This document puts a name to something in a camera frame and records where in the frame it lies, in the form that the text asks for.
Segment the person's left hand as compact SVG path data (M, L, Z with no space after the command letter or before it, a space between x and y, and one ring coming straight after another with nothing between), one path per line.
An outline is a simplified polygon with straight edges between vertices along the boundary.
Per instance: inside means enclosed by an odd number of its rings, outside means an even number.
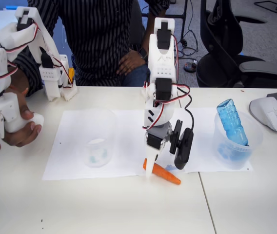
M141 57L139 52L130 49L130 51L124 55L119 61L119 68L117 69L117 75L128 75L130 72L134 71L145 65L145 60Z

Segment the person's right hand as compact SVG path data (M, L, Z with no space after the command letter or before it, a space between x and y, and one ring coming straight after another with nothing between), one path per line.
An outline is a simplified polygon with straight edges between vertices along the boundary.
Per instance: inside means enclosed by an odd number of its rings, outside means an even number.
M34 117L34 113L29 110L26 103L26 95L30 85L28 78L23 71L18 70L11 76L12 88L7 88L7 93L15 93L18 98L20 115L24 120L30 120ZM3 141L10 146L23 147L35 141L42 129L41 125L34 122L27 123L23 128L14 133L5 133Z

